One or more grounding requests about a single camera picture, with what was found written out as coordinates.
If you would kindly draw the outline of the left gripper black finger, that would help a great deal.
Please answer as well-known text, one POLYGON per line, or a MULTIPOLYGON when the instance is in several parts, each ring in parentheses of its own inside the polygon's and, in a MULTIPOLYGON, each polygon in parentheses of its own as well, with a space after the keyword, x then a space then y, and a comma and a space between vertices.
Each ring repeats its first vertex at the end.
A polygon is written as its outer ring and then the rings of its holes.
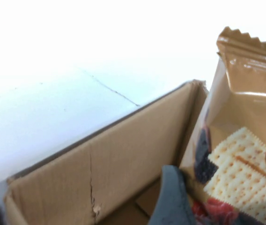
POLYGON ((181 171, 173 165, 162 167, 159 197, 149 225, 195 225, 181 171))

